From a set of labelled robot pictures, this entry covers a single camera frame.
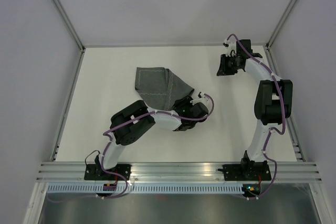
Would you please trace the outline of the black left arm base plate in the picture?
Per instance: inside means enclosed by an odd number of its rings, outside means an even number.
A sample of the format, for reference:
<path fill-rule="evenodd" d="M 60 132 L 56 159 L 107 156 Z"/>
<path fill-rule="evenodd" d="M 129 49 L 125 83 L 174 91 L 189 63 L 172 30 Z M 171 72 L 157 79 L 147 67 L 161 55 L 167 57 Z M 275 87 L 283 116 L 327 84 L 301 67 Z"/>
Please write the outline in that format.
<path fill-rule="evenodd" d="M 88 163 L 87 159 L 92 154 L 97 153 L 95 156 L 93 163 Z M 119 181 L 125 179 L 129 179 L 131 175 L 131 165 L 130 164 L 117 164 L 115 167 L 111 169 L 106 169 L 104 171 L 100 164 L 100 151 L 94 150 L 85 158 L 85 175 L 84 180 L 95 180 L 95 181 L 103 181 L 103 180 L 111 180 L 111 181 Z"/>

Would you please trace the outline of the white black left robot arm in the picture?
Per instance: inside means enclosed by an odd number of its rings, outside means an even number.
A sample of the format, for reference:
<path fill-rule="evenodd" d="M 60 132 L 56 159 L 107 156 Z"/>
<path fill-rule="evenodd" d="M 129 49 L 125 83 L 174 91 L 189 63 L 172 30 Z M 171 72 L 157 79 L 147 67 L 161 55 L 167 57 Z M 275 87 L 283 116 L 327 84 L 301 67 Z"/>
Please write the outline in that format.
<path fill-rule="evenodd" d="M 111 118 L 110 129 L 103 133 L 109 142 L 98 156 L 96 173 L 104 180 L 114 176 L 114 168 L 125 147 L 135 143 L 152 127 L 173 132 L 191 130 L 214 111 L 214 100 L 205 93 L 198 98 L 179 99 L 170 111 L 158 110 L 138 100 Z"/>

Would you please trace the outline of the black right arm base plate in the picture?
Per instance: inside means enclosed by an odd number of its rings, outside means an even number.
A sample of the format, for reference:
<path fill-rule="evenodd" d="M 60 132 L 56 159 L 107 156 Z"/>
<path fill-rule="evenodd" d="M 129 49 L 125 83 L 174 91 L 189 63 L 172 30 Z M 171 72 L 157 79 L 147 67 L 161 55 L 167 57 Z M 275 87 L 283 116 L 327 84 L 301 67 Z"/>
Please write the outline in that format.
<path fill-rule="evenodd" d="M 271 181 L 271 173 L 267 163 L 256 163 L 253 165 L 227 164 L 217 169 L 224 176 L 225 181 L 237 182 L 258 182 Z"/>

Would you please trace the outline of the grey cloth napkin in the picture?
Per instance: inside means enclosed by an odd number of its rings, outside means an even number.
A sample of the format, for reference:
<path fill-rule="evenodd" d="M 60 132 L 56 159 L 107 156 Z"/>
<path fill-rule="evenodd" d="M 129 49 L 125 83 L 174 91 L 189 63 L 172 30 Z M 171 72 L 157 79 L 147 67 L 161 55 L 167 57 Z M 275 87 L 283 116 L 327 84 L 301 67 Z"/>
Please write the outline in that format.
<path fill-rule="evenodd" d="M 137 67 L 135 91 L 149 107 L 170 111 L 177 100 L 194 93 L 194 88 L 170 69 L 163 67 Z"/>

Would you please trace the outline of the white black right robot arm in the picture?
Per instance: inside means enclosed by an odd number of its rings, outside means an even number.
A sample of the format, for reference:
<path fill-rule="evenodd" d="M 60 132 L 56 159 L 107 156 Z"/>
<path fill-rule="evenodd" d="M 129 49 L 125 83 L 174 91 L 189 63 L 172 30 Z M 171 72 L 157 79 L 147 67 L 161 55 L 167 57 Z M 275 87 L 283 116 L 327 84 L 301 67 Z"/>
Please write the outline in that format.
<path fill-rule="evenodd" d="M 258 172 L 266 172 L 269 159 L 267 146 L 273 132 L 283 135 L 286 119 L 291 116 L 293 83 L 276 75 L 254 53 L 249 39 L 228 38 L 223 42 L 226 53 L 221 55 L 217 76 L 233 76 L 239 70 L 248 73 L 258 84 L 254 103 L 257 126 L 253 140 L 240 161 L 239 172 L 245 179 L 254 178 Z"/>

